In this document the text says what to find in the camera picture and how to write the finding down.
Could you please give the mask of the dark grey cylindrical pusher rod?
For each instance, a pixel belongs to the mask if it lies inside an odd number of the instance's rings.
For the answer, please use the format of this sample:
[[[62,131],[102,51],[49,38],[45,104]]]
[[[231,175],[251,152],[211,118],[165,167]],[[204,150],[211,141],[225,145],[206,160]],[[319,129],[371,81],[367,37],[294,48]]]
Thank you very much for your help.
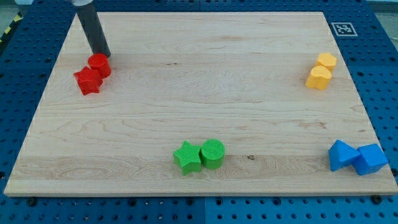
[[[73,5],[91,51],[94,54],[104,54],[106,57],[110,57],[111,52],[94,2],[74,2]]]

